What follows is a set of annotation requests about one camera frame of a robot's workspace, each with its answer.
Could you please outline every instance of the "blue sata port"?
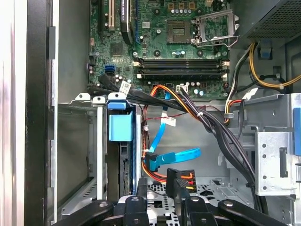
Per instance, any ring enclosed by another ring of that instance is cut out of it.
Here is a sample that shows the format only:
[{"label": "blue sata port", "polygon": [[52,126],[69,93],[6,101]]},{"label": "blue sata port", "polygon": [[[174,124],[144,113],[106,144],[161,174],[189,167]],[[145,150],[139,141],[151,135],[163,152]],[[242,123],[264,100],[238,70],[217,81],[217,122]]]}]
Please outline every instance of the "blue sata port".
[{"label": "blue sata port", "polygon": [[116,66],[115,65],[105,65],[104,66],[104,72],[106,74],[114,74],[116,71]]}]

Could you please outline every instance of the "black ram slot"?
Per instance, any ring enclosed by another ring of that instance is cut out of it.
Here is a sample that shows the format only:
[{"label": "black ram slot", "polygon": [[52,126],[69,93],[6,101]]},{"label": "black ram slot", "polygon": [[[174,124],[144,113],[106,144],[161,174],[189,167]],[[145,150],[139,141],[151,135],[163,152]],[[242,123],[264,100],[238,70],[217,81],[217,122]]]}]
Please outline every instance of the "black ram slot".
[{"label": "black ram slot", "polygon": [[220,80],[222,73],[200,71],[139,71],[143,80]]},{"label": "black ram slot", "polygon": [[103,0],[98,0],[98,17],[97,17],[97,33],[100,40],[103,41],[103,30],[104,30],[104,17],[103,17]]},{"label": "black ram slot", "polygon": [[164,69],[206,69],[206,70],[217,70],[215,65],[144,65],[143,69],[147,70],[164,70]]},{"label": "black ram slot", "polygon": [[165,64],[165,63],[174,63],[178,64],[179,62],[185,62],[185,63],[216,63],[219,64],[220,60],[206,60],[206,59],[163,59],[163,60],[151,60],[151,59],[141,59],[140,63],[147,64],[147,63],[156,63],[156,64]]}]

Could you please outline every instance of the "white label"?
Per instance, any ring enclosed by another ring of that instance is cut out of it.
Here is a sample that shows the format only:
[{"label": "white label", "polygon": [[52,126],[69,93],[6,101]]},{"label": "white label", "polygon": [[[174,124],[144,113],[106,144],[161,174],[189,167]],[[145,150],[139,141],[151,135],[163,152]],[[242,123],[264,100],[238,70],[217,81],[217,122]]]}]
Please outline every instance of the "white label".
[{"label": "white label", "polygon": [[128,92],[130,91],[130,88],[131,88],[131,84],[123,80],[119,92],[124,93],[127,96]]},{"label": "white label", "polygon": [[172,118],[172,117],[167,117],[167,118],[162,118],[161,119],[161,122],[164,122],[165,124],[167,125],[170,125],[170,126],[175,126],[175,118]]}]

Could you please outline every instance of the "chip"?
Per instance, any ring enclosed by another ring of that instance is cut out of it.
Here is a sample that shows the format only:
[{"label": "chip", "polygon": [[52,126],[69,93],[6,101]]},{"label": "chip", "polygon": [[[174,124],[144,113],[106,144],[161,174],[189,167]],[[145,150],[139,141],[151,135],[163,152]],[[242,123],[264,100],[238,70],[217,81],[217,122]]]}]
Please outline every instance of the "chip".
[{"label": "chip", "polygon": [[180,3],[179,3],[179,9],[184,9],[184,8],[185,8],[184,3],[183,3],[183,2],[180,2]]},{"label": "chip", "polygon": [[167,43],[190,43],[190,21],[167,21]]},{"label": "chip", "polygon": [[190,3],[189,3],[189,8],[190,8],[190,9],[195,9],[195,4],[194,4],[194,2],[190,2]]},{"label": "chip", "polygon": [[122,43],[112,43],[111,44],[111,56],[120,57],[123,55],[123,45]]},{"label": "chip", "polygon": [[174,4],[173,4],[172,2],[168,4],[168,9],[169,9],[169,10],[174,9]]}]

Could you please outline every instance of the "pcie slot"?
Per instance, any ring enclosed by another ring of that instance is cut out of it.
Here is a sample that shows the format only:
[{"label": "pcie slot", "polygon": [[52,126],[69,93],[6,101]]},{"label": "pcie slot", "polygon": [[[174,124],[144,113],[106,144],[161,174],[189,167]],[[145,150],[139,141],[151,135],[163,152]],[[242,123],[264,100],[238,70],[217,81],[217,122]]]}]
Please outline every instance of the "pcie slot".
[{"label": "pcie slot", "polygon": [[109,0],[109,31],[115,30],[115,0]]},{"label": "pcie slot", "polygon": [[100,37],[100,40],[103,40],[103,0],[98,0],[98,12],[97,12],[97,33]]}]

